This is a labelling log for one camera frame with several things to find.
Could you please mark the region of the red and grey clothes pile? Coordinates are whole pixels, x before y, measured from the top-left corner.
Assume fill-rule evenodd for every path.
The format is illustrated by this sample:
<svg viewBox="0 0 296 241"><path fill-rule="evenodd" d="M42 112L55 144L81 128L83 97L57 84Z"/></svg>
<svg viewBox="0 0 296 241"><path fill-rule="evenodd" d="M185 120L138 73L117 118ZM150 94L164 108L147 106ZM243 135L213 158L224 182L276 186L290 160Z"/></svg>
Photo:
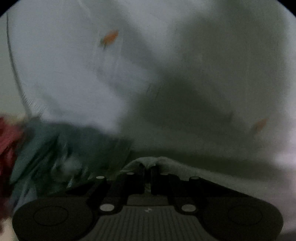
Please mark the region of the red and grey clothes pile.
<svg viewBox="0 0 296 241"><path fill-rule="evenodd" d="M1 219L22 205L120 170L131 140L93 127L1 118Z"/></svg>

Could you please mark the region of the white patterned cloth garment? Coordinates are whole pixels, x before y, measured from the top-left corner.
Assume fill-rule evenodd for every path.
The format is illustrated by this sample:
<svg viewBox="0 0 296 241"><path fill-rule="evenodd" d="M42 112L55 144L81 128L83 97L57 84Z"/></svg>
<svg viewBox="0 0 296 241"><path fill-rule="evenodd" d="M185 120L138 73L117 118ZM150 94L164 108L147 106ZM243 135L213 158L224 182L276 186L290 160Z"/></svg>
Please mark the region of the white patterned cloth garment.
<svg viewBox="0 0 296 241"><path fill-rule="evenodd" d="M279 1L18 1L26 111L274 203L295 231L295 16Z"/></svg>

